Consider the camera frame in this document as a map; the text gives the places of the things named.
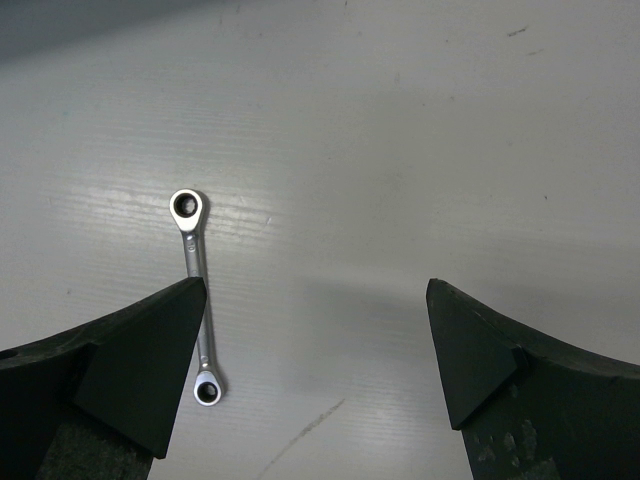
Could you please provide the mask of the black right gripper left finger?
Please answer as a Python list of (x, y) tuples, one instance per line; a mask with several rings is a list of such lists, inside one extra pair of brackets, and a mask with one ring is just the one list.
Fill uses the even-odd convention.
[(206, 300), (187, 278), (3, 350), (2, 478), (147, 478), (167, 455)]

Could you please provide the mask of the small silver ratchet wrench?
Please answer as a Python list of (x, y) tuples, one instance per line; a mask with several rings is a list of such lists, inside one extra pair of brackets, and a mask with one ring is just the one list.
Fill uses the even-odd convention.
[[(193, 189), (177, 190), (170, 198), (169, 210), (181, 234), (187, 275), (201, 278), (205, 287), (208, 287), (204, 246), (208, 218), (206, 197)], [(223, 375), (219, 371), (210, 299), (205, 302), (196, 352), (198, 371), (193, 388), (194, 398), (203, 407), (213, 407), (222, 400), (226, 391)]]

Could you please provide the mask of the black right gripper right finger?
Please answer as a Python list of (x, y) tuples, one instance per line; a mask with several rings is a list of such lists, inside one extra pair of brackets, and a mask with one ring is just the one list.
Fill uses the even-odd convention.
[(519, 323), (432, 279), (449, 421), (476, 479), (636, 479), (639, 368)]

